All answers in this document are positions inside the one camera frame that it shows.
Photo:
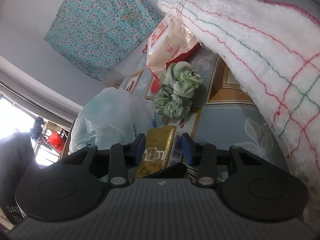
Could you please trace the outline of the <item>dark blue hanging clothes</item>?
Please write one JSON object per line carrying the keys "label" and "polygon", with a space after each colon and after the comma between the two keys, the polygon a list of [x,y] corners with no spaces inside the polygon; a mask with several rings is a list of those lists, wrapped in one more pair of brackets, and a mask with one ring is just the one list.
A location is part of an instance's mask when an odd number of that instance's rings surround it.
{"label": "dark blue hanging clothes", "polygon": [[31,139],[34,141],[39,141],[42,131],[43,131],[43,125],[45,124],[44,120],[42,117],[38,116],[33,124],[33,127],[30,129],[30,136]]}

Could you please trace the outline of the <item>grey curtain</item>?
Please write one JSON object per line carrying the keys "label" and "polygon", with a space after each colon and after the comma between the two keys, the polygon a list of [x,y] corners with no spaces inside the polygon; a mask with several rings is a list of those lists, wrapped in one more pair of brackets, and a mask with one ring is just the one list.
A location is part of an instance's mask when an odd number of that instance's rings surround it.
{"label": "grey curtain", "polygon": [[1,70],[1,93],[23,109],[67,129],[78,116],[76,111],[30,90],[3,70]]}

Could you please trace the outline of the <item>teal floral hanging cloth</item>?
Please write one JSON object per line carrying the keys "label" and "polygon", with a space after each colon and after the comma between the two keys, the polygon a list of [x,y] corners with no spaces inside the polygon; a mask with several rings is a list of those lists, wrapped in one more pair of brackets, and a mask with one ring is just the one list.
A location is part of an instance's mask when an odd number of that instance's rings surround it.
{"label": "teal floral hanging cloth", "polygon": [[89,77],[100,80],[161,22],[144,0],[63,0],[44,39]]}

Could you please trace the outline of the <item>large white plastic bag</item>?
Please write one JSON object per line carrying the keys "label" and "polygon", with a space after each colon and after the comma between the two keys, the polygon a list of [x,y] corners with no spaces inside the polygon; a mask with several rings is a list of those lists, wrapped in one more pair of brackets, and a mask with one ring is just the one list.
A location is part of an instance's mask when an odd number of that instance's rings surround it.
{"label": "large white plastic bag", "polygon": [[69,143],[70,154],[87,145],[107,150],[120,142],[133,142],[140,134],[155,128],[153,103],[129,92],[106,88],[79,113]]}

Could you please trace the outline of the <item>gold tissue pack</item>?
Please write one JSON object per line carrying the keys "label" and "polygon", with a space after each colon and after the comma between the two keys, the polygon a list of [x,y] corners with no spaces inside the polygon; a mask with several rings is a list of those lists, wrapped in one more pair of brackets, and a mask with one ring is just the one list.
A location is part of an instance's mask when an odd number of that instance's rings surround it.
{"label": "gold tissue pack", "polygon": [[143,178],[182,161],[181,136],[176,126],[150,129],[136,178]]}

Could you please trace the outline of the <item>green white scrunchie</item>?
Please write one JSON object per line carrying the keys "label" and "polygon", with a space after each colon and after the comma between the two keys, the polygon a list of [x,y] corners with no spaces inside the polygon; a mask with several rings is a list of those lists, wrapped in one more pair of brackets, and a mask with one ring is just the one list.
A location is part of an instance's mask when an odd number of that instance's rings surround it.
{"label": "green white scrunchie", "polygon": [[193,104],[191,98],[195,90],[202,83],[203,78],[191,64],[185,61],[172,63],[161,74],[161,88],[153,99],[156,113],[162,117],[184,118]]}

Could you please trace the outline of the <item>red white wipes pack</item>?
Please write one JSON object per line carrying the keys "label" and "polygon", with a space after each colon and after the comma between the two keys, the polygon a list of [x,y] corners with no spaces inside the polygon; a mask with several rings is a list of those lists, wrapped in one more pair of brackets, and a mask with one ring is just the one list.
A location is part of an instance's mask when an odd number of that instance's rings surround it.
{"label": "red white wipes pack", "polygon": [[180,20],[165,17],[148,38],[146,67],[159,79],[170,64],[185,60],[198,45],[196,36]]}

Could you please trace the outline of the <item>white stitched quilt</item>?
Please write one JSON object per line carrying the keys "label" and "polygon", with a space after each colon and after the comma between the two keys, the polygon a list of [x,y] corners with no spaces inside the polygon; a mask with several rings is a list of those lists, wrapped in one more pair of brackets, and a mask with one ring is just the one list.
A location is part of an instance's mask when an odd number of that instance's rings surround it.
{"label": "white stitched quilt", "polygon": [[291,172],[319,193],[319,25],[257,0],[158,0],[227,63],[274,135]]}

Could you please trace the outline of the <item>brown cardboard box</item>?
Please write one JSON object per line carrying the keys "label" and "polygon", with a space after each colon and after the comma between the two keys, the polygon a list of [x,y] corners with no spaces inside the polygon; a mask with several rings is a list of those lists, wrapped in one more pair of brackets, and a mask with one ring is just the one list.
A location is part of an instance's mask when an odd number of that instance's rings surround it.
{"label": "brown cardboard box", "polygon": [[70,141],[71,141],[72,129],[73,129],[74,124],[75,124],[75,122],[72,123],[72,126],[71,126],[71,128],[69,130],[69,133],[67,135],[67,139],[66,139],[65,145],[63,147],[62,153],[60,154],[60,160],[69,155],[69,144],[70,144]]}

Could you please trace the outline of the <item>red bag on balcony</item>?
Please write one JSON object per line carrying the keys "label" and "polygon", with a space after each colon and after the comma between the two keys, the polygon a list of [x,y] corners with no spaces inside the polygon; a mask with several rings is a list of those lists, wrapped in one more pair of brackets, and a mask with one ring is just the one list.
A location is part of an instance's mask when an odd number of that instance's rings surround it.
{"label": "red bag on balcony", "polygon": [[48,137],[47,141],[55,148],[58,152],[62,152],[65,146],[65,140],[56,132],[53,131]]}

